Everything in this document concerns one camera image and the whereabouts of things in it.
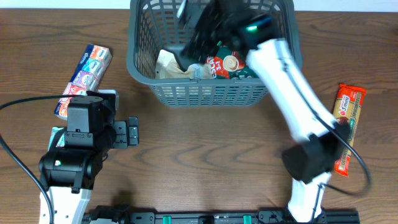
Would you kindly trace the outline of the green coffee mix bag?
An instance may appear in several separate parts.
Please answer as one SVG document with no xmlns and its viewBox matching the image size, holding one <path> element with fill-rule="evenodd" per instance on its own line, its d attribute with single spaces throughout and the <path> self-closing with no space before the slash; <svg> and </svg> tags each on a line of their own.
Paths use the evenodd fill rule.
<svg viewBox="0 0 398 224">
<path fill-rule="evenodd" d="M 226 46 L 220 47 L 217 54 L 208 56 L 205 65 L 210 68 L 213 79 L 243 79 L 258 76 L 246 65 L 239 52 Z"/>
</svg>

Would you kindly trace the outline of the white beige paper pouch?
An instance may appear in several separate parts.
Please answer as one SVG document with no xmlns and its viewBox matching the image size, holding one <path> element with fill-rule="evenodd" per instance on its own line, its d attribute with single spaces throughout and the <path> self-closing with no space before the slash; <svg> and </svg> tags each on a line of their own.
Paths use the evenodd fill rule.
<svg viewBox="0 0 398 224">
<path fill-rule="evenodd" d="M 191 80 L 214 79 L 210 64 L 194 63 L 184 72 L 178 65 L 174 55 L 161 50 L 155 66 L 156 79 L 189 78 Z"/>
</svg>

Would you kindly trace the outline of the multicolour tissue multipack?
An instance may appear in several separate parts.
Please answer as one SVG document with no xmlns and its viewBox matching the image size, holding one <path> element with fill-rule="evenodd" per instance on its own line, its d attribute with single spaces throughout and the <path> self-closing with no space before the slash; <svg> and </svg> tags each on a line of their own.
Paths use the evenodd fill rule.
<svg viewBox="0 0 398 224">
<path fill-rule="evenodd" d="M 96 91 L 112 59 L 110 49 L 88 44 L 63 95 L 86 95 Z"/>
</svg>

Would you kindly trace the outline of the orange spaghetti packet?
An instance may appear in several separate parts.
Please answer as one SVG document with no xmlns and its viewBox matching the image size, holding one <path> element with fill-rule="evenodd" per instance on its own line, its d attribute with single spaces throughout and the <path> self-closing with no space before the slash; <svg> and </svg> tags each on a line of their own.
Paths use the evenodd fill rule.
<svg viewBox="0 0 398 224">
<path fill-rule="evenodd" d="M 347 142 L 350 146 L 353 146 L 354 143 L 354 137 L 366 93 L 367 90 L 364 88 L 344 83 L 340 84 L 340 89 L 337 93 L 333 115 L 340 123 L 348 123 L 349 135 Z M 351 151 L 348 148 L 344 148 L 341 157 L 335 162 L 335 171 L 342 176 L 348 176 L 351 155 Z"/>
</svg>

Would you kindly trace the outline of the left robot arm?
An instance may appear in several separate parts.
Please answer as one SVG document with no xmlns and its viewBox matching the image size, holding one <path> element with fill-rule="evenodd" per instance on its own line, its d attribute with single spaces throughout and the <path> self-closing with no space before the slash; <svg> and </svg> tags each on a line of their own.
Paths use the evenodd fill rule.
<svg viewBox="0 0 398 224">
<path fill-rule="evenodd" d="M 81 223 L 109 150 L 139 144 L 138 118 L 117 121 L 118 106 L 114 90 L 71 98 L 67 126 L 54 134 L 39 162 L 40 223 Z"/>
</svg>

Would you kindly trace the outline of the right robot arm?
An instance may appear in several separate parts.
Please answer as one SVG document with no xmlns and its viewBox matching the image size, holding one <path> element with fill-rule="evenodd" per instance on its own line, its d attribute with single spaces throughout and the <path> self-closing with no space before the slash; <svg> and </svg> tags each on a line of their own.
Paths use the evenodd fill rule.
<svg viewBox="0 0 398 224">
<path fill-rule="evenodd" d="M 241 54 L 266 86 L 295 141 L 282 153 L 293 179 L 288 211 L 296 222 L 313 221 L 322 212 L 324 190 L 349 127 L 340 124 L 314 94 L 272 14 L 260 14 L 242 1 L 210 1 L 204 8 L 183 1 L 177 17 L 183 27 L 194 29 L 184 57 L 202 62 L 227 46 Z"/>
</svg>

